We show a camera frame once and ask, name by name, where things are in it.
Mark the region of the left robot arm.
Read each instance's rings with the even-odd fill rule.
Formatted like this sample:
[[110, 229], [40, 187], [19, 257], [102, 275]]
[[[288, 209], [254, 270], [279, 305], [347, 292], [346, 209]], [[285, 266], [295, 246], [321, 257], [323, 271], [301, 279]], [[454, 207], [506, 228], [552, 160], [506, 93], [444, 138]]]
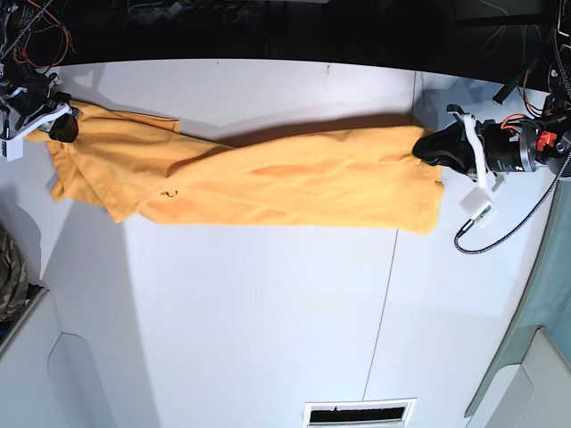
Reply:
[[569, 179], [570, 32], [555, 28], [548, 41], [541, 53], [543, 59], [550, 59], [548, 95], [541, 108], [533, 106], [526, 93], [531, 71], [539, 63], [534, 60], [493, 98], [499, 103], [516, 89], [524, 102], [524, 113], [500, 122], [481, 122], [457, 104], [450, 104], [447, 112], [454, 116], [454, 122], [418, 140], [412, 154], [427, 165], [452, 169], [475, 182], [481, 173], [532, 173], [541, 167], [560, 180]]

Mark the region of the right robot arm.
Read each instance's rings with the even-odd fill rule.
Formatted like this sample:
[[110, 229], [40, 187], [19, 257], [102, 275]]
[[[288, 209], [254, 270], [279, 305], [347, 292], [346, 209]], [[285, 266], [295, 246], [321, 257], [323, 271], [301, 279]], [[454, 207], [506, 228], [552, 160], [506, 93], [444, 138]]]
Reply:
[[[79, 134], [80, 109], [61, 92], [61, 77], [53, 68], [72, 48], [70, 32], [51, 1], [1, 3], [1, 141], [14, 142], [33, 131], [72, 143]], [[60, 32], [54, 58], [47, 65], [28, 54], [31, 39], [51, 30]]]

